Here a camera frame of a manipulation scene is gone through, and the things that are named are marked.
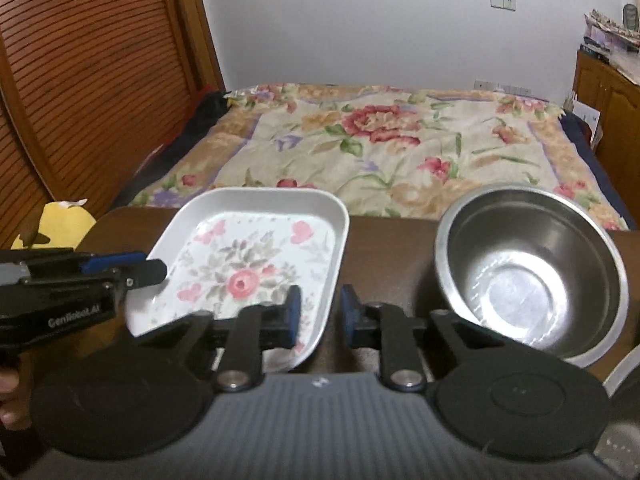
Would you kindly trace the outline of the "left hand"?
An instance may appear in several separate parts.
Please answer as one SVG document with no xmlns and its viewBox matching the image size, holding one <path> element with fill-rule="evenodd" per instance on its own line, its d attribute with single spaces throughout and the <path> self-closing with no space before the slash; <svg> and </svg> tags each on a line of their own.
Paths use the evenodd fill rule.
<svg viewBox="0 0 640 480">
<path fill-rule="evenodd" d="M 34 360 L 29 353 L 20 357 L 18 367 L 2 367 L 1 425 L 7 430 L 25 430 L 32 426 L 29 414 L 32 384 L 34 383 Z"/>
</svg>

